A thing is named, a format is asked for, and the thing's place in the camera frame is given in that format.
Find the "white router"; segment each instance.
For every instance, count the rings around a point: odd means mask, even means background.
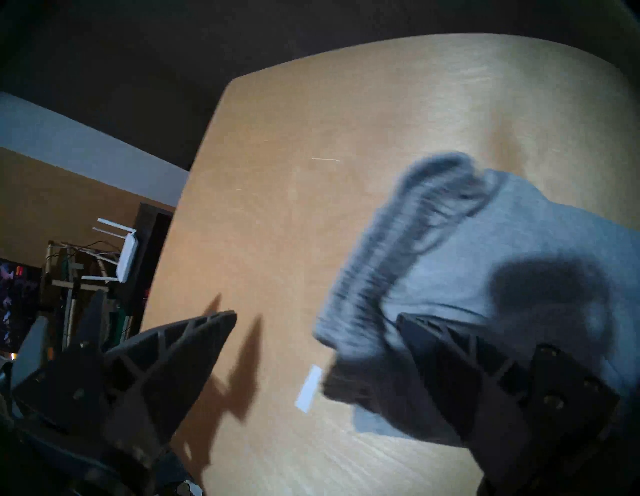
[[[136,230],[132,229],[131,227],[123,226],[122,224],[111,222],[110,220],[107,220],[107,219],[98,219],[98,222],[100,222],[101,224],[109,225],[111,227],[122,229],[124,231],[128,231],[126,236],[121,236],[120,234],[115,234],[114,232],[98,229],[97,227],[93,228],[96,231],[103,232],[105,234],[110,234],[111,236],[124,239],[122,252],[120,253],[120,258],[118,259],[117,263],[114,262],[113,260],[99,257],[100,260],[110,262],[116,266],[116,277],[82,276],[82,279],[90,279],[94,281],[125,282],[127,280],[127,277],[129,276],[129,270],[131,269],[131,265],[133,264],[133,257],[136,255],[136,250],[138,249],[138,240],[136,238]]]

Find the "white paper strip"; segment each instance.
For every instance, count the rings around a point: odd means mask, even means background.
[[[311,402],[314,399],[314,394],[316,393],[318,384],[320,384],[321,378],[322,369],[317,365],[311,365],[311,370],[309,371],[307,380],[302,384],[302,389],[300,390],[300,394],[298,394],[298,399],[296,400],[296,406],[305,413],[307,413],[309,408],[311,408]]]

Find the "white wall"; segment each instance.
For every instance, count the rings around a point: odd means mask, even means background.
[[[3,92],[0,147],[174,207],[189,175],[103,132]]]

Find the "dark floor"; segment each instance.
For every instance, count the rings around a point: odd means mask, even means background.
[[[614,0],[0,0],[0,90],[188,170],[231,79],[345,46],[525,35],[638,80],[637,26],[603,3]]]

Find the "gray towel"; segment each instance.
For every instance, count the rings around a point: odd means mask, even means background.
[[[640,234],[555,204],[465,154],[414,164],[335,282],[315,337],[324,394],[358,430],[461,445],[422,386],[398,313],[483,323],[521,356],[544,340],[628,396],[640,374]]]

